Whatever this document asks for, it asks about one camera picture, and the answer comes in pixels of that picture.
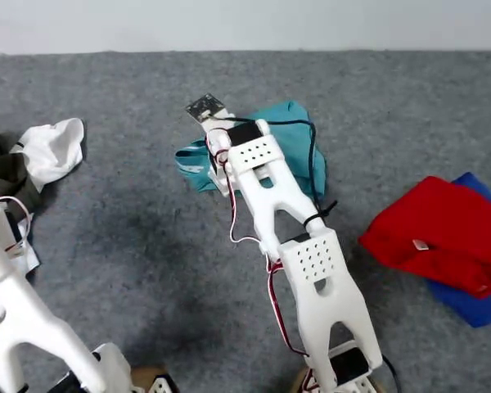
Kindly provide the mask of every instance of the white wire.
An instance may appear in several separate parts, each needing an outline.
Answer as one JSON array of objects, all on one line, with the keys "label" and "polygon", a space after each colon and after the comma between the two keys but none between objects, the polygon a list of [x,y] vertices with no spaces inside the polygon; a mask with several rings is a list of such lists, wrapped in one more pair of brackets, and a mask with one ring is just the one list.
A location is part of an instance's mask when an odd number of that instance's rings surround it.
[{"label": "white wire", "polygon": [[0,201],[14,201],[16,204],[24,211],[25,213],[25,234],[24,236],[16,243],[13,244],[12,246],[9,246],[6,251],[12,250],[13,248],[18,248],[23,242],[27,241],[27,237],[29,236],[29,231],[31,230],[31,214],[27,210],[27,207],[25,207],[24,203],[13,196],[0,196]]},{"label": "white wire", "polygon": [[257,237],[254,236],[244,236],[241,237],[240,239],[235,239],[235,237],[233,236],[233,232],[235,230],[235,224],[236,224],[236,196],[235,196],[235,190],[233,189],[231,184],[231,179],[227,175],[225,168],[223,172],[226,175],[227,188],[229,189],[229,198],[231,199],[232,219],[231,219],[231,227],[229,228],[229,239],[233,243],[240,243],[243,242],[244,240],[251,240],[252,242],[257,242],[258,244],[262,244],[262,242]]}]

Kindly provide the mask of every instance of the wooden base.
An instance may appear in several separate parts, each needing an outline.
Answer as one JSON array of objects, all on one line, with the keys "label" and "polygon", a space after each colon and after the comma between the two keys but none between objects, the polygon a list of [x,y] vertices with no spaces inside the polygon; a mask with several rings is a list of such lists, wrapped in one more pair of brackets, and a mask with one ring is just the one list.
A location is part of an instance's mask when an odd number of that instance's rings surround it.
[{"label": "wooden base", "polygon": [[134,386],[142,387],[146,391],[151,389],[156,376],[164,374],[167,374],[167,370],[162,367],[138,367],[131,370]]}]

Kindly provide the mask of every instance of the white cloth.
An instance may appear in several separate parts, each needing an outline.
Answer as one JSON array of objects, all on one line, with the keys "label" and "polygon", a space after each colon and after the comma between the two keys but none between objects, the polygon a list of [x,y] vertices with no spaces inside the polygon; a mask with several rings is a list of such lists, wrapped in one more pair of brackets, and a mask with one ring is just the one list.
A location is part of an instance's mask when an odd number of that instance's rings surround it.
[{"label": "white cloth", "polygon": [[76,118],[31,127],[11,153],[24,154],[29,176],[37,190],[42,191],[44,185],[63,178],[82,161],[80,143],[84,134],[83,121]]},{"label": "white cloth", "polygon": [[[82,162],[80,146],[85,134],[81,119],[62,120],[54,125],[46,124],[29,128],[22,135],[10,153],[22,153],[29,177],[38,192],[43,186],[66,176],[76,165]],[[18,223],[20,233],[24,235],[26,220]],[[28,243],[22,246],[23,253],[11,259],[21,274],[27,274],[40,265],[33,247]],[[0,318],[5,309],[0,305]]]}]

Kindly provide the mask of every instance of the red wire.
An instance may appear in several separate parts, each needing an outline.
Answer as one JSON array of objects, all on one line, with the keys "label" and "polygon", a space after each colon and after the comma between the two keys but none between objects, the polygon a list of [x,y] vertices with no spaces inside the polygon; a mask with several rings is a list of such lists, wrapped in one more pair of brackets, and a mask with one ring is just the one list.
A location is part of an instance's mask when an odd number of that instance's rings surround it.
[{"label": "red wire", "polygon": [[287,335],[286,325],[284,324],[284,318],[282,317],[282,312],[280,311],[280,307],[278,306],[277,295],[275,293],[275,288],[273,286],[273,276],[276,272],[284,269],[280,260],[275,262],[273,265],[268,266],[268,291],[269,298],[271,299],[271,305],[273,306],[273,311],[275,312],[275,317],[277,318],[278,327],[280,328],[280,333],[282,334],[282,338],[286,343],[287,347],[295,352],[298,355],[308,356],[308,354],[303,350],[297,350],[291,344],[289,340],[289,336]]}]

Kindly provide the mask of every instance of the clothing tag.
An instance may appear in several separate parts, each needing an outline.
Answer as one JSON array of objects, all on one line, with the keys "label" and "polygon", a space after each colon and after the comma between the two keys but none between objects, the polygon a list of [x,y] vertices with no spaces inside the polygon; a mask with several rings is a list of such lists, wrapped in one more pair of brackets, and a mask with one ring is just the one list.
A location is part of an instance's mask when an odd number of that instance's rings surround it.
[{"label": "clothing tag", "polygon": [[427,244],[425,244],[422,240],[413,239],[412,244],[414,244],[415,247],[417,248],[417,250],[419,250],[419,251],[429,250],[429,247],[427,246]]}]

